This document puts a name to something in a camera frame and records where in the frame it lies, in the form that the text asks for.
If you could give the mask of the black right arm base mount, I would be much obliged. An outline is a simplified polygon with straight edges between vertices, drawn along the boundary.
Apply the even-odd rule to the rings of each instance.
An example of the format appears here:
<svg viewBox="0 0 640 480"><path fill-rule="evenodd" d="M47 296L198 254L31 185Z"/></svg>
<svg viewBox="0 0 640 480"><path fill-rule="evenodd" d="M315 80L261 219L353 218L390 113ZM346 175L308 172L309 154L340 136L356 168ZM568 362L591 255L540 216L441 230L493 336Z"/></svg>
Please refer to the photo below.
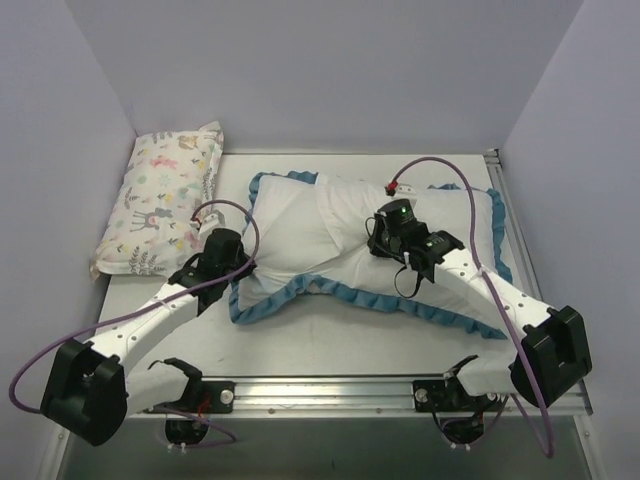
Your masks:
<svg viewBox="0 0 640 480"><path fill-rule="evenodd" d="M467 356L438 378L412 382L414 410L431 415L451 450L470 452L495 427L507 404L506 396L471 396L463 388L457 375L477 359Z"/></svg>

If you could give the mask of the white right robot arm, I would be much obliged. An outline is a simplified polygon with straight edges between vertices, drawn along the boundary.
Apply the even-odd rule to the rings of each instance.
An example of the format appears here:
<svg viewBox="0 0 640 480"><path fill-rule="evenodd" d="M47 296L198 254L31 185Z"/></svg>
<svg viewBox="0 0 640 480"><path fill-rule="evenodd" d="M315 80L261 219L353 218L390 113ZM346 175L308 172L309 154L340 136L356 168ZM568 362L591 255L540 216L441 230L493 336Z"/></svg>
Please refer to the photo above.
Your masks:
<svg viewBox="0 0 640 480"><path fill-rule="evenodd" d="M465 409L482 395L515 394L542 409L591 372L585 322L577 310L555 309L525 294L482 265L460 240L429 230L409 200L393 200L375 213L368 246L372 255L391 258L420 281L461 297L485 319L502 321L513 341L513 355L476 355L454 368L443 385L450 406Z"/></svg>

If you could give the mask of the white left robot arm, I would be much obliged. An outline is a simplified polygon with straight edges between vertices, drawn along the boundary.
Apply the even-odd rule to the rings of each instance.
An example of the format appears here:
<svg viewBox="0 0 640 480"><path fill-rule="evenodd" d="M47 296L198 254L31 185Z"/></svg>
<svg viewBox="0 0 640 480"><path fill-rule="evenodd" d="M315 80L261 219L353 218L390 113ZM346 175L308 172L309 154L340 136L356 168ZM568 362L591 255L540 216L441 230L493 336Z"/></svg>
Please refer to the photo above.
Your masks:
<svg viewBox="0 0 640 480"><path fill-rule="evenodd" d="M135 368L177 328L220 300L227 286L255 267L239 233L214 230L141 308L123 322L56 351L40 411L92 446L110 440L125 419L158 407L192 412L204 399L203 374L177 358Z"/></svg>

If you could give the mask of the blue white houndstooth pillowcase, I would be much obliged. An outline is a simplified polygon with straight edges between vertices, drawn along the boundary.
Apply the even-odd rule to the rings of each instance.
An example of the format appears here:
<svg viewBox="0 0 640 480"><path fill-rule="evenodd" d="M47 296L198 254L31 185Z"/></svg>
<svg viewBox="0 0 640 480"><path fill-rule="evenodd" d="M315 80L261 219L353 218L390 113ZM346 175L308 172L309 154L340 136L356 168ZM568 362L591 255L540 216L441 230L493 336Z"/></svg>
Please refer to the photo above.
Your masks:
<svg viewBox="0 0 640 480"><path fill-rule="evenodd" d="M243 233L248 252L257 254L254 271L233 285L230 317L249 324L273 315L296 297L324 294L356 307L384 313L403 312L425 321L457 327L486 339L506 336L500 320L487 320L456 294L422 283L416 276L393 276L392 288L369 291L349 287L326 276L337 248L323 220L316 179L321 173L259 173L249 184L250 212Z"/></svg>

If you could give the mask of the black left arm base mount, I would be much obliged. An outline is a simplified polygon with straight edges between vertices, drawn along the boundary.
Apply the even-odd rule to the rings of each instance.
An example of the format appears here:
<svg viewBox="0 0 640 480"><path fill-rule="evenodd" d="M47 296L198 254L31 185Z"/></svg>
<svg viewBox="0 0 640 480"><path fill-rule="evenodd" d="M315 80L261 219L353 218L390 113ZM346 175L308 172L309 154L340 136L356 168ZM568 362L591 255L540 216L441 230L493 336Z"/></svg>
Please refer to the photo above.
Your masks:
<svg viewBox="0 0 640 480"><path fill-rule="evenodd" d="M167 416L162 430L167 447L188 450L232 445L237 436L212 422L214 413L232 411L235 385L230 381L208 382L196 367L177 358L153 362L149 413Z"/></svg>

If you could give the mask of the white pillow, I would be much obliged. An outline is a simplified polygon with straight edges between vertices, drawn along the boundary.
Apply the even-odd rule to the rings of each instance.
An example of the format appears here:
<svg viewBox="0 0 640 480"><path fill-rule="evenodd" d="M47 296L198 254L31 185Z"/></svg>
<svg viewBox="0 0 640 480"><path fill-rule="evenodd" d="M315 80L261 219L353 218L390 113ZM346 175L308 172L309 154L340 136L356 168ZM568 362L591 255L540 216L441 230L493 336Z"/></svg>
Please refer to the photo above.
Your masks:
<svg viewBox="0 0 640 480"><path fill-rule="evenodd" d="M317 177L315 187L320 213L337 248L326 276L362 290L390 290L400 265L369 253L365 228L366 219L392 200L384 187L326 174Z"/></svg>

